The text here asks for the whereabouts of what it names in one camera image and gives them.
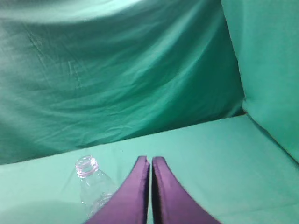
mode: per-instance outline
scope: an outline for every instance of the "clear plastic bottle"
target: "clear plastic bottle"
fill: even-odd
[[[91,217],[110,200],[117,187],[111,178],[99,169],[97,161],[91,155],[77,160],[75,168],[81,180],[81,203]]]

